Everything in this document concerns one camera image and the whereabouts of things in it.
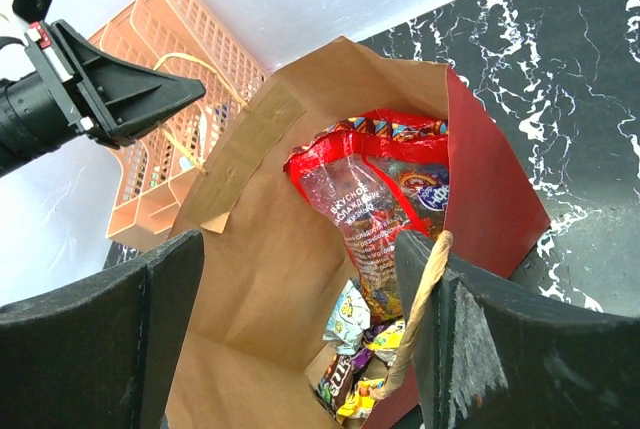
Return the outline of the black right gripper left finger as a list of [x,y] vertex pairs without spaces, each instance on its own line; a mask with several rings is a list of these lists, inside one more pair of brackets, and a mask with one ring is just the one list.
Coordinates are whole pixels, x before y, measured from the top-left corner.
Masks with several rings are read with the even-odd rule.
[[203,236],[187,231],[2,306],[2,427],[160,427],[203,264]]

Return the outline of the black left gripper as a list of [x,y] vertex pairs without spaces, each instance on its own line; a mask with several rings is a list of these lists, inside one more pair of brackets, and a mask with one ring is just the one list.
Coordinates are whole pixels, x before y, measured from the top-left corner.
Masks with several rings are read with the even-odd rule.
[[64,20],[34,22],[20,43],[34,70],[1,80],[1,174],[85,135],[113,149],[134,144],[206,94],[198,79],[111,56]]

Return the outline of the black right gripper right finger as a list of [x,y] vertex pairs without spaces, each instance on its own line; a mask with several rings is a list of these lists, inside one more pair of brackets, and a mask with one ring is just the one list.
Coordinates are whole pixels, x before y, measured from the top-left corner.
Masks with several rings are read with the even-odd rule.
[[506,279],[455,240],[413,356],[427,428],[635,428],[639,253],[561,246]]

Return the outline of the yellow M&M's packet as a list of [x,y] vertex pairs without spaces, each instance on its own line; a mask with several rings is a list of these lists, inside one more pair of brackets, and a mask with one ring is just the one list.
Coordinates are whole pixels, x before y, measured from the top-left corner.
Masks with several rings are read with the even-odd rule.
[[337,409],[337,422],[345,425],[349,421],[366,419],[378,402],[379,392],[384,383],[384,378],[358,381],[354,389],[347,395],[345,402]]

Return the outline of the silver Himalaya snack packet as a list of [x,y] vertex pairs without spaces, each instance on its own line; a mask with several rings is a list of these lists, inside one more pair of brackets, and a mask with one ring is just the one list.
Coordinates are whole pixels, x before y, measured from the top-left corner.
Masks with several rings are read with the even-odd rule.
[[371,327],[371,311],[357,281],[344,285],[326,323],[323,340],[339,355],[353,356],[361,345],[364,332]]

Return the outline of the red brown paper bag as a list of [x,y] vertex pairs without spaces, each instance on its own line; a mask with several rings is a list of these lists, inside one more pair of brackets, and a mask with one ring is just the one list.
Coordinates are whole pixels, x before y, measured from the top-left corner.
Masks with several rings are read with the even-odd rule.
[[448,230],[507,277],[549,217],[506,137],[448,65],[338,38],[275,72],[215,145],[172,227],[204,269],[167,404],[173,428],[333,428],[322,335],[350,277],[373,322],[405,311],[399,232]]

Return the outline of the large red candy bag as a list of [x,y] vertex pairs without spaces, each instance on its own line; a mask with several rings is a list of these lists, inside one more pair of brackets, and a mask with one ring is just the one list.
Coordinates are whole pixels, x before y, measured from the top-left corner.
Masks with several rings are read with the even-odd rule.
[[305,201],[342,233],[371,318],[402,314],[395,240],[435,239],[449,200],[448,124],[378,109],[340,120],[294,148],[283,167]]

